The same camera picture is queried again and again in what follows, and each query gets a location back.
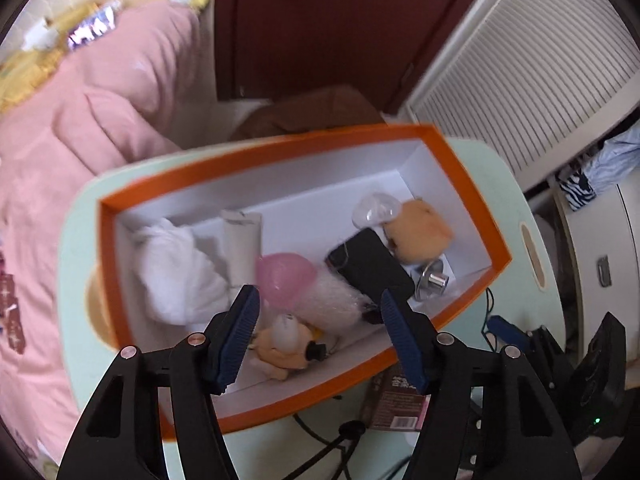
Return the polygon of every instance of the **brown bag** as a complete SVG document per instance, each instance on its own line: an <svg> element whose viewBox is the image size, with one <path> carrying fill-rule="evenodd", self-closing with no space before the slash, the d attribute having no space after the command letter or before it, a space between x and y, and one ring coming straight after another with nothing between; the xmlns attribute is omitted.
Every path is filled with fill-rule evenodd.
<svg viewBox="0 0 640 480"><path fill-rule="evenodd" d="M230 140L302 134L384 122L374 106L355 88L331 86L259 108L236 128Z"/></svg>

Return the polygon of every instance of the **white cloth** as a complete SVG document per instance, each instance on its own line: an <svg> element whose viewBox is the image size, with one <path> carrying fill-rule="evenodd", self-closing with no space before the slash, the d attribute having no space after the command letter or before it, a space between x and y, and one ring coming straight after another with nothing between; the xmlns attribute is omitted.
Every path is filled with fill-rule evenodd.
<svg viewBox="0 0 640 480"><path fill-rule="evenodd" d="M55 28L49 28L47 21L41 18L24 35L22 50L49 50L56 46L59 35Z"/></svg>
<svg viewBox="0 0 640 480"><path fill-rule="evenodd" d="M136 273L146 288L146 312L172 324L207 323L229 309L228 285L198 250L189 227L162 219L135 234Z"/></svg>

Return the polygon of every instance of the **white cabinet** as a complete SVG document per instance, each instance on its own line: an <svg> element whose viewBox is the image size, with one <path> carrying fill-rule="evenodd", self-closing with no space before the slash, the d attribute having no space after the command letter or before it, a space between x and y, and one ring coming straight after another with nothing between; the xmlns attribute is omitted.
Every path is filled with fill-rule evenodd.
<svg viewBox="0 0 640 480"><path fill-rule="evenodd" d="M639 356L640 169L579 211L571 211L557 186L554 197L572 250L580 357L609 311L625 326L630 362Z"/></svg>

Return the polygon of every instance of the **blue gripper pad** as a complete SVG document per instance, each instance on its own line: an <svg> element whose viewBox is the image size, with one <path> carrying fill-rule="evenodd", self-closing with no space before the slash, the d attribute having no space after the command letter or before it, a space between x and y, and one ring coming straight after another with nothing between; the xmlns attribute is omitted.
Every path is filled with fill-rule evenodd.
<svg viewBox="0 0 640 480"><path fill-rule="evenodd" d="M236 322L220 350L220 368L216 383L220 390L236 382L240 365L260 314L260 294L254 288L247 297Z"/></svg>
<svg viewBox="0 0 640 480"><path fill-rule="evenodd" d="M382 293L380 312L382 313L386 330L389 332L391 342L398 354L404 375L418 392L424 394L427 386L429 386L429 380L424 373L422 353L411 330L409 330L406 319L398 309L396 300L388 290Z"/></svg>
<svg viewBox="0 0 640 480"><path fill-rule="evenodd" d="M490 316L486 328L503 343L517 346L522 352L529 351L529 336L502 316Z"/></svg>

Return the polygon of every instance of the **screw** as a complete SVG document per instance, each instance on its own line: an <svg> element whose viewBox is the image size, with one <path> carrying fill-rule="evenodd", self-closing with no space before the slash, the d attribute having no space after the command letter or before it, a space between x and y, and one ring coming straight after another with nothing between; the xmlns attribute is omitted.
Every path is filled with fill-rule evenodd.
<svg viewBox="0 0 640 480"><path fill-rule="evenodd" d="M436 341L444 346L453 345L454 337L449 332L440 332L436 336Z"/></svg>
<svg viewBox="0 0 640 480"><path fill-rule="evenodd" d="M125 346L120 350L120 356L124 359L131 359L137 352L138 349L135 346Z"/></svg>
<svg viewBox="0 0 640 480"><path fill-rule="evenodd" d="M202 332L196 332L191 334L187 339L187 342L191 346L199 346L207 340L207 336L205 336Z"/></svg>
<svg viewBox="0 0 640 480"><path fill-rule="evenodd" d="M517 359L521 355L520 350L518 350L518 348L513 345L509 345L505 347L504 353L507 354L507 356L510 357L511 359Z"/></svg>

